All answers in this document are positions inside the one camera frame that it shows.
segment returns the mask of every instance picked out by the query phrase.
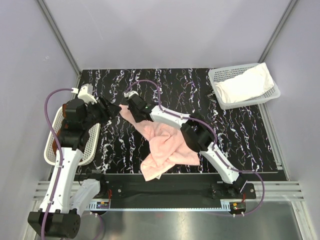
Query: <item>white wall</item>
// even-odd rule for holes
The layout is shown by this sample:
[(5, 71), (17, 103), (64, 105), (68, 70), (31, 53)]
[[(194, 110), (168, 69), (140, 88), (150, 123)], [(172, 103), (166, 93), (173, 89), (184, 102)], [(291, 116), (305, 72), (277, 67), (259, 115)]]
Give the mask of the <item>white wall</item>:
[(259, 60), (289, 0), (45, 0), (81, 69)]
[(320, 1), (299, 1), (266, 63), (281, 97), (267, 104), (291, 180), (320, 236)]
[[(35, 0), (0, 1), (0, 32), (0, 233), (20, 240), (37, 183), (49, 170), (45, 98), (74, 87), (76, 75)], [(51, 119), (70, 96), (53, 97)]]

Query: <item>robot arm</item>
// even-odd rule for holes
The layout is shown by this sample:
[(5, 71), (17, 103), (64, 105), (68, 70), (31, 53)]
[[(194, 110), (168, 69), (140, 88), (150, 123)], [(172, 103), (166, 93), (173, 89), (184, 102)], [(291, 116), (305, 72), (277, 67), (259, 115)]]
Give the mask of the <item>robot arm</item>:
[(220, 174), (223, 182), (231, 187), (235, 193), (240, 194), (242, 192), (247, 181), (243, 179), (241, 173), (232, 170), (236, 168), (220, 151), (217, 144), (214, 144), (213, 134), (201, 123), (188, 119), (204, 121), (199, 113), (195, 112), (190, 115), (169, 109), (163, 110), (158, 105), (146, 103), (135, 91), (127, 93), (125, 97), (127, 98), (128, 109), (137, 123), (149, 120), (180, 129), (187, 146), (203, 155)]
[(91, 174), (71, 197), (71, 187), (80, 160), (83, 158), (89, 129), (97, 123), (106, 123), (115, 118), (121, 107), (113, 105), (103, 97), (96, 100), (92, 96), (92, 86), (83, 85), (77, 98), (62, 106), (64, 120), (58, 135), (63, 162), (60, 164), (60, 152), (56, 151), (56, 162), (46, 195), (38, 212), (30, 212), (28, 222), (41, 235), (41, 227), (48, 209), (45, 223), (45, 236), (74, 238), (80, 227), (80, 217), (86, 206), (95, 196), (102, 197), (107, 192), (107, 183), (103, 174)]

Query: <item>pink towel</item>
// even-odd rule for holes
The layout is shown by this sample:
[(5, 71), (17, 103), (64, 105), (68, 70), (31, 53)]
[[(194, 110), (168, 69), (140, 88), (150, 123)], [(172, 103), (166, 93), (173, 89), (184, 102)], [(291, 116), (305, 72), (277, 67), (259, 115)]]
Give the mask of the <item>pink towel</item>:
[(199, 165), (197, 153), (186, 144), (179, 129), (152, 121), (135, 122), (128, 106), (120, 105), (121, 116), (149, 141), (150, 154), (141, 163), (141, 172), (146, 181), (165, 173), (176, 164)]

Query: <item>white cloth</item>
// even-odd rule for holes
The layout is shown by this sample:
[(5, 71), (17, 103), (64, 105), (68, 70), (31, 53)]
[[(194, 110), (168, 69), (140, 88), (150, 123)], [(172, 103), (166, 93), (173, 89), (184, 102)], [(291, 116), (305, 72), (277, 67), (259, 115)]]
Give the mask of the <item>white cloth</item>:
[(226, 104), (261, 96), (275, 85), (266, 63), (252, 67), (234, 78), (214, 84), (222, 101)]

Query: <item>plastic basket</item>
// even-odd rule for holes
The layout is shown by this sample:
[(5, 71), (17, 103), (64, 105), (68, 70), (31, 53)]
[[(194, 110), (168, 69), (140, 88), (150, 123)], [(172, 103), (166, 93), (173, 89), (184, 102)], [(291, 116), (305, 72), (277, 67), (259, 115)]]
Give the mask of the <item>plastic basket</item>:
[(222, 81), (234, 78), (235, 76), (243, 74), (246, 70), (257, 66), (258, 64), (259, 63), (251, 63), (251, 64), (238, 65), (238, 66), (228, 66), (228, 67), (212, 69), (209, 71), (208, 73), (209, 79), (221, 109), (227, 110), (227, 109), (246, 107), (246, 106), (256, 105), (256, 104), (264, 104), (271, 99), (276, 99), (280, 97), (280, 91), (278, 89), (278, 86), (276, 85), (276, 83), (274, 83), (273, 88), (271, 88), (269, 91), (267, 91), (265, 94), (261, 96), (253, 97), (246, 101), (240, 101), (235, 103), (224, 103), (222, 101), (217, 91), (216, 85), (214, 83), (218, 83), (218, 82), (222, 82)]
[[(63, 119), (64, 117), (62, 113), (62, 107), (60, 107), (52, 123), (52, 127), (55, 133), (57, 133), (58, 130), (61, 128)], [(88, 142), (85, 145), (83, 158), (82, 158), (82, 161), (79, 162), (79, 166), (88, 165), (94, 160), (96, 150), (97, 150), (99, 131), (100, 131), (99, 123), (97, 123), (96, 125), (94, 125), (92, 128), (89, 129), (90, 137)], [(52, 148), (53, 142), (54, 142), (54, 136), (50, 132), (48, 139), (46, 141), (45, 149), (44, 149), (44, 159), (50, 165), (55, 165), (56, 163), (56, 155), (54, 154), (54, 150)]]

